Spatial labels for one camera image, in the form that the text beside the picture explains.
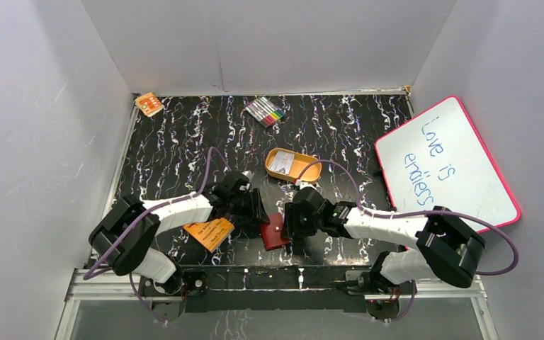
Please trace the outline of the red card holder wallet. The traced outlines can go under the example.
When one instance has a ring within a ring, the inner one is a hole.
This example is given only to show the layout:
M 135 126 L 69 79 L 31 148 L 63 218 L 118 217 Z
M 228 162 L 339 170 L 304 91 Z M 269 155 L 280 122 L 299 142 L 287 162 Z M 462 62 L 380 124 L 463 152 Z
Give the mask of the red card holder wallet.
M 284 216 L 282 213 L 274 213 L 268 216 L 269 222 L 260 224 L 260 233 L 266 251 L 279 249 L 290 243 L 283 235 Z

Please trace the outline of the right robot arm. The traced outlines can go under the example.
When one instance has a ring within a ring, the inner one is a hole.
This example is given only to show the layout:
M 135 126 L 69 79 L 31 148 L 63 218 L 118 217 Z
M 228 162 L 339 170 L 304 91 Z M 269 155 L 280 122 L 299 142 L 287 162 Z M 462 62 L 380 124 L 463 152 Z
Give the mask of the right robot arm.
M 348 274 L 341 289 L 349 294 L 389 293 L 406 281 L 439 279 L 469 288 L 485 241 L 460 217 L 437 206 L 420 216 L 333 203 L 315 188 L 300 189 L 284 207 L 283 235 L 305 238 L 322 231 L 331 237 L 376 239 L 402 245 L 404 251 L 384 251 L 367 273 Z

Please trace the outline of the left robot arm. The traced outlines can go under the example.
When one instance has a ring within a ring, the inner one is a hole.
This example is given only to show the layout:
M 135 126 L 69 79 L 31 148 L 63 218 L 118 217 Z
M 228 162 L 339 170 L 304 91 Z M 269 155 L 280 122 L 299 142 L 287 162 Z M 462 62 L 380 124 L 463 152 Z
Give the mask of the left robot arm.
M 162 233 L 181 228 L 205 248 L 215 249 L 239 228 L 268 224 L 259 189 L 240 171 L 207 183 L 198 192 L 167 200 L 142 201 L 134 195 L 119 200 L 94 227 L 88 241 L 117 276 L 137 274 L 150 279 L 167 295 L 182 289 L 181 267 L 170 256 L 152 248 Z

